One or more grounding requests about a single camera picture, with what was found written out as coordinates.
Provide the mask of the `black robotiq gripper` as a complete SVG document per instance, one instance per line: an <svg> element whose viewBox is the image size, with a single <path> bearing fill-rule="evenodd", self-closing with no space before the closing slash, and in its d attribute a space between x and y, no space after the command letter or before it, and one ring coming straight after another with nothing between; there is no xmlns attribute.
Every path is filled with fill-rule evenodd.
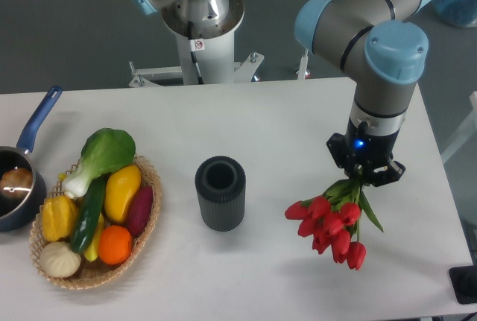
<svg viewBox="0 0 477 321"><path fill-rule="evenodd" d="M375 136L368 123L354 125L349 121L346 133L333 133L326 146L346 176L379 187L398 181L405 172L405 166L394 160L397 136L398 133Z"/></svg>

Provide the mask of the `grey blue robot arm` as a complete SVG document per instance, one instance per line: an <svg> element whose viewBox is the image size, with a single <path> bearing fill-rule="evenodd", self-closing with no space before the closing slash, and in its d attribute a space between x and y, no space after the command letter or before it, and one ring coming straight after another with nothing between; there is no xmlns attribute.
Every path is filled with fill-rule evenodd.
<svg viewBox="0 0 477 321"><path fill-rule="evenodd" d="M242 0L132 0L161 13L176 36L185 84L236 82L234 33ZM296 40L356 82L347 131L327 146L335 164L366 185L396 182L404 166L393 147L429 49L408 17L431 0L309 0L294 23Z"/></svg>

